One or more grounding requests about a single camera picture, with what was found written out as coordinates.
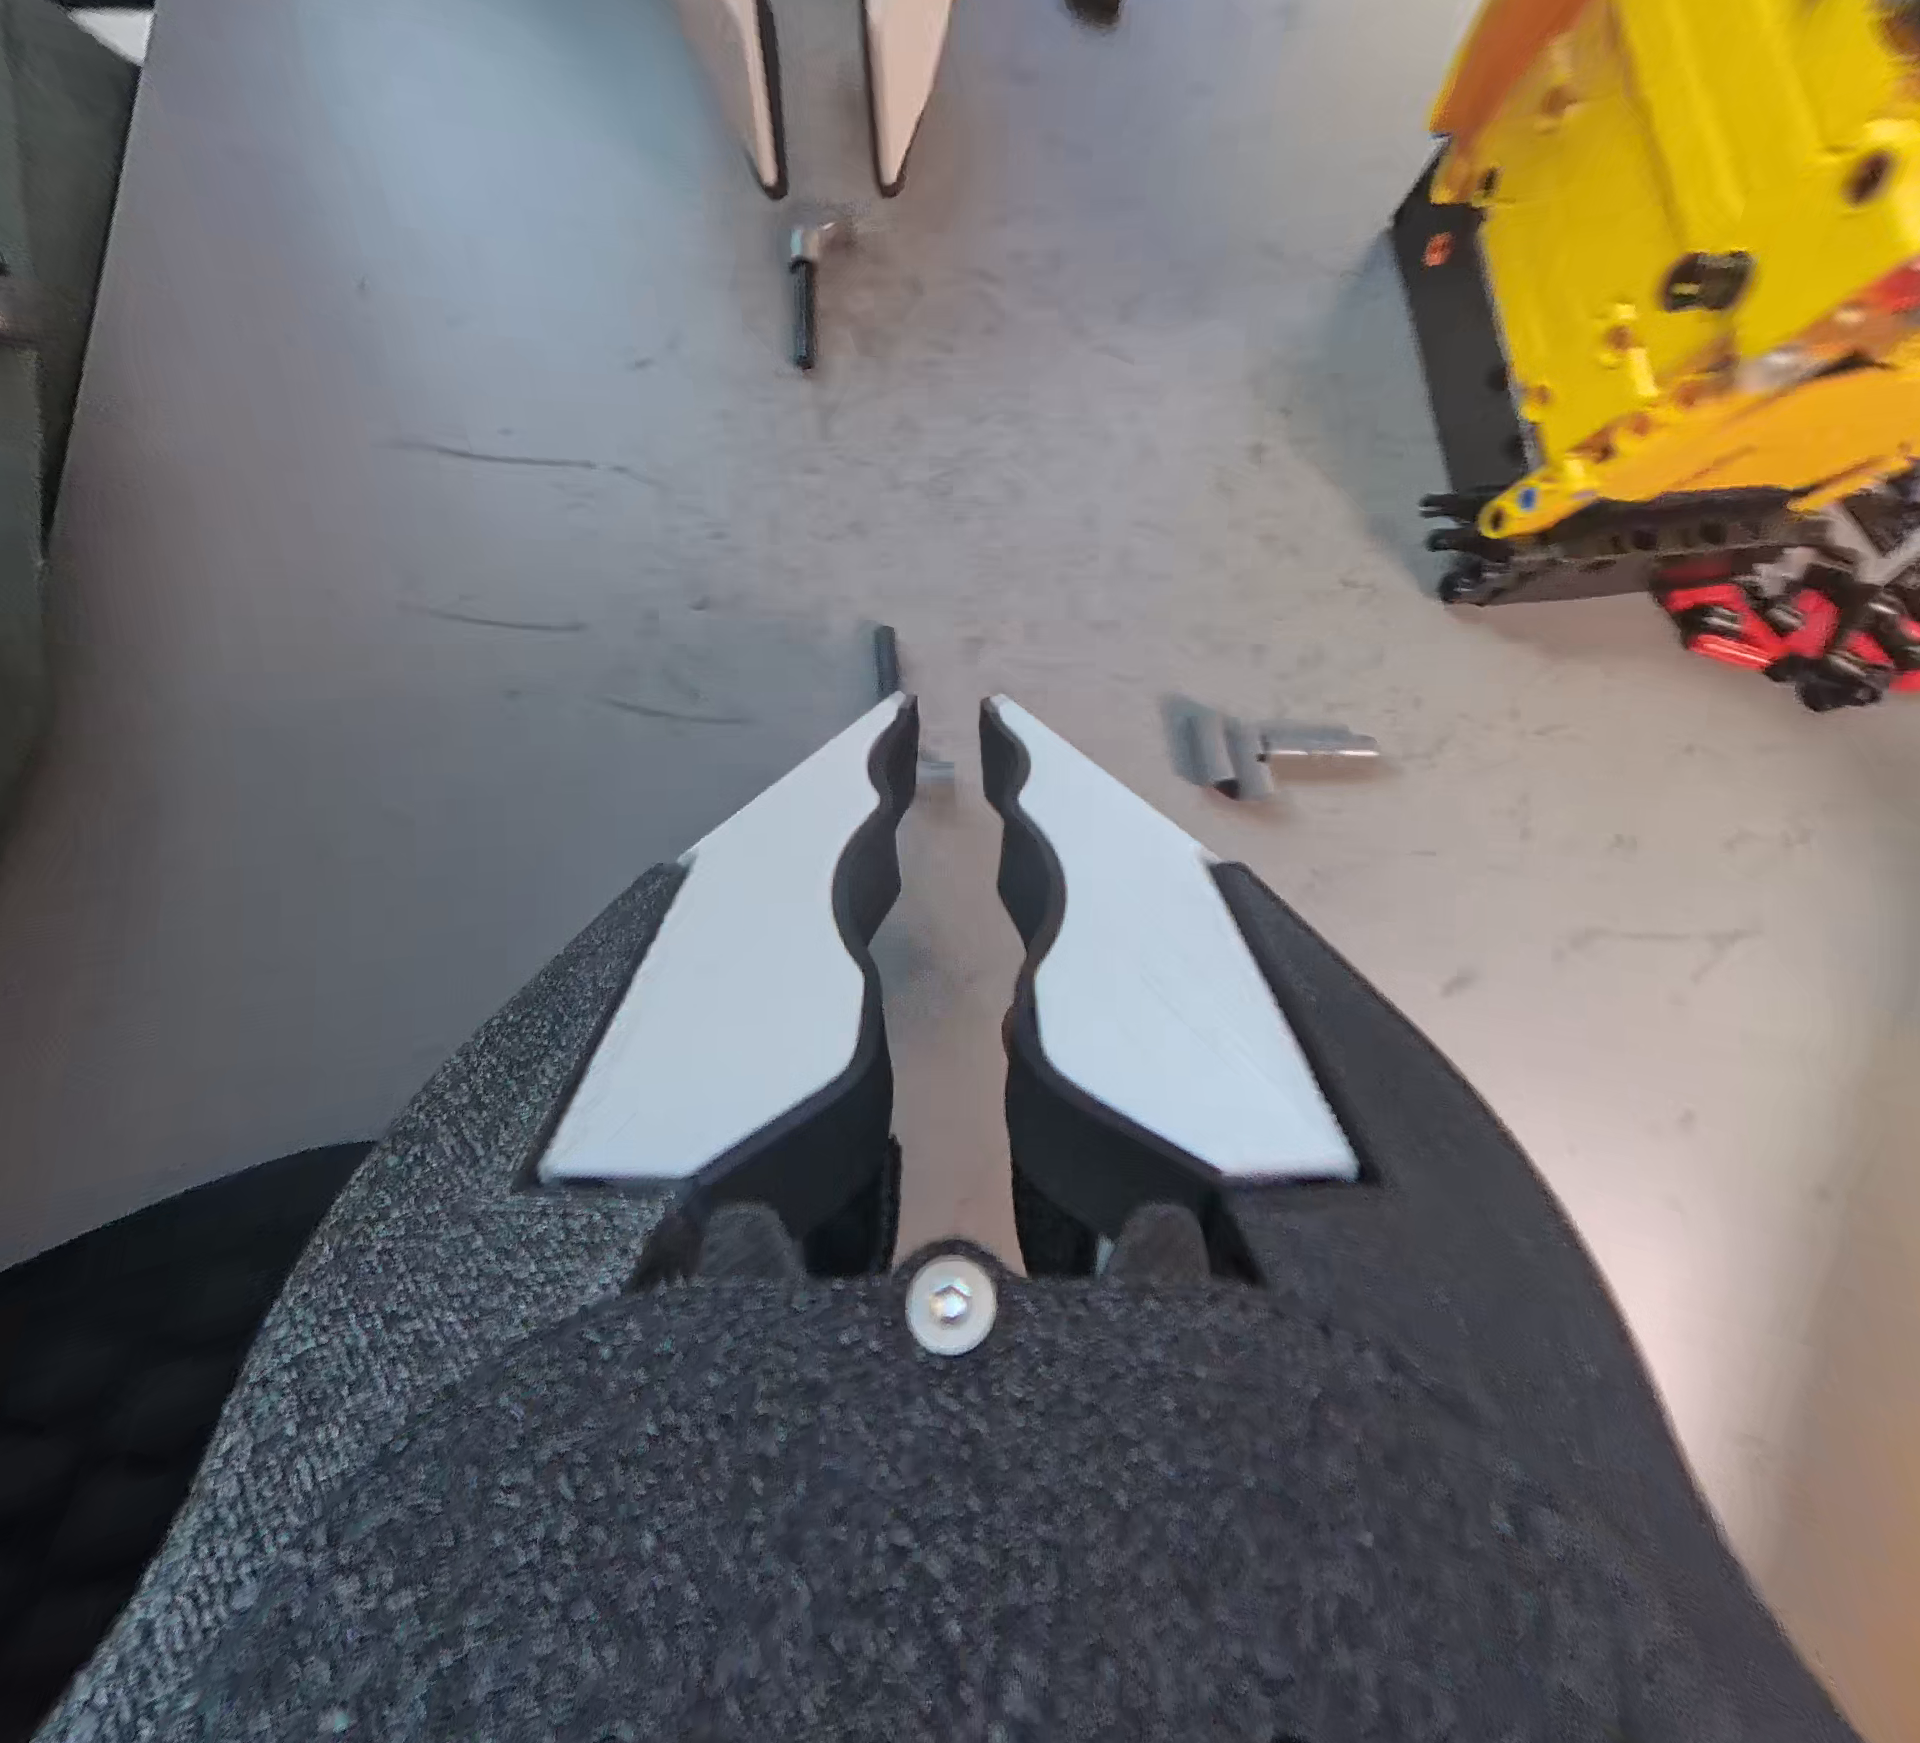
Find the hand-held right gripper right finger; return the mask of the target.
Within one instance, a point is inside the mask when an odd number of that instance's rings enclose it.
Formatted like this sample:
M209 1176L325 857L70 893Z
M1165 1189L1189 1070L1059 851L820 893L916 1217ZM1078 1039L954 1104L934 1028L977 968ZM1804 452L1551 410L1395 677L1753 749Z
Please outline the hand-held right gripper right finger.
M1016 1236L1029 1277L1095 1277L1128 1219L1191 1215L1251 1277L1231 1195L1364 1181L1223 861L1012 697L979 708L995 892L1020 968L1002 1039Z

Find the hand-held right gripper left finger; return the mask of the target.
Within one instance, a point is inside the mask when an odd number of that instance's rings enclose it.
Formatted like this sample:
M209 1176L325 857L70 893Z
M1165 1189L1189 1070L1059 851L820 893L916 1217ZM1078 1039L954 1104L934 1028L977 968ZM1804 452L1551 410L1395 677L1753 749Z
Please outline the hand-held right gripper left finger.
M671 871L625 991L537 1142L543 1192L772 1210L811 1277L899 1240L896 1077L873 939L899 898L920 701L879 697Z

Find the yellow lego vehicle model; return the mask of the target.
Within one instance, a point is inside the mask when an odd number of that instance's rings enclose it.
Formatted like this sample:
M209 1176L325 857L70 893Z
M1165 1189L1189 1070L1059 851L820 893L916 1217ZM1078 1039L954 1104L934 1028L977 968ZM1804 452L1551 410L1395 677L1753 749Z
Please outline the yellow lego vehicle model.
M1392 220L1454 605L1918 693L1918 0L1484 0Z

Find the person's green hoodie torso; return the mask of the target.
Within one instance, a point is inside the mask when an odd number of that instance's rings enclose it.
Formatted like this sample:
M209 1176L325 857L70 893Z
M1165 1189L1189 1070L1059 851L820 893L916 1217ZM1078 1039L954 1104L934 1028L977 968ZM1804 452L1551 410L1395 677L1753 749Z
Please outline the person's green hoodie torso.
M51 697L49 535L140 67L53 0L2 0L2 807Z

